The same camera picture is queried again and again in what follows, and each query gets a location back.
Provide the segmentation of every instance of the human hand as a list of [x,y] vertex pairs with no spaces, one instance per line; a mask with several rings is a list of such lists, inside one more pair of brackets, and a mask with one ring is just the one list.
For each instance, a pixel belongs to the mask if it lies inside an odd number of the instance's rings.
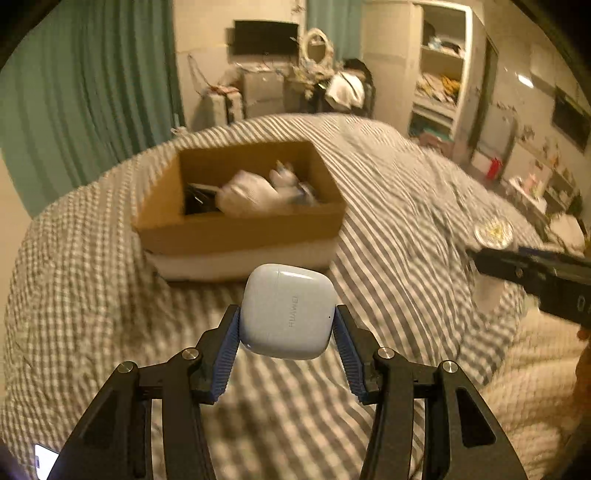
[[574,386],[574,401],[585,412],[591,412],[591,330],[581,328],[577,333],[580,340],[587,342],[587,348],[581,353],[575,373],[577,382]]

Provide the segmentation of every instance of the teal curtain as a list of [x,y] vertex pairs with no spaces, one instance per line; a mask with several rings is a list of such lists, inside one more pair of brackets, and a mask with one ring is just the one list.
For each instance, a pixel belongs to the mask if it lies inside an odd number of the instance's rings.
[[183,124],[172,0],[62,0],[0,71],[0,148],[31,216]]
[[361,49],[362,0],[308,0],[307,28],[321,29],[335,45],[335,59],[354,59]]

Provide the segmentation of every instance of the striped bedding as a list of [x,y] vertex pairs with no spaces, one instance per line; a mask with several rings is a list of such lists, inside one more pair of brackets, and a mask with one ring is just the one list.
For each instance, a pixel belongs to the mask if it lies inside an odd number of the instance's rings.
[[[6,310],[7,396],[0,434],[34,478],[33,445],[59,450],[116,365],[167,360],[217,325],[244,283],[169,286],[144,258],[131,219],[176,148],[308,139],[348,203],[330,278],[340,301],[384,346],[436,365],[455,359],[479,387],[499,368],[524,300],[507,286],[490,314],[473,305],[465,245],[475,221],[509,219],[507,202],[452,162],[380,122],[280,115],[187,134],[71,192],[31,224]],[[155,478],[165,478],[154,404]],[[312,361],[240,348],[228,389],[204,423],[219,479],[345,479],[361,470],[374,410],[349,392],[334,342]],[[411,473],[420,474],[424,412],[415,407]]]

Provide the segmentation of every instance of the cardboard box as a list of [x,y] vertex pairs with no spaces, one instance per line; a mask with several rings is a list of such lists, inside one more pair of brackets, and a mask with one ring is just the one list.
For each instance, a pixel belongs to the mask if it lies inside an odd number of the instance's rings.
[[[220,212],[184,215],[184,186],[222,187],[238,171],[268,179],[277,160],[291,163],[319,204],[281,213],[231,218]],[[332,261],[346,204],[310,142],[270,142],[182,150],[145,198],[134,221],[142,246],[166,280],[247,278],[259,265],[322,270]]]

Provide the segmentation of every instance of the wall-mounted tv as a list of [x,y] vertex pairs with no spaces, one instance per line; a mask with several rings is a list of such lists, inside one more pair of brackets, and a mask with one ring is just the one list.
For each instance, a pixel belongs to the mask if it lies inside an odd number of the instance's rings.
[[591,133],[591,117],[559,88],[554,99],[552,126],[584,152]]
[[297,23],[235,20],[232,53],[297,56],[297,36]]

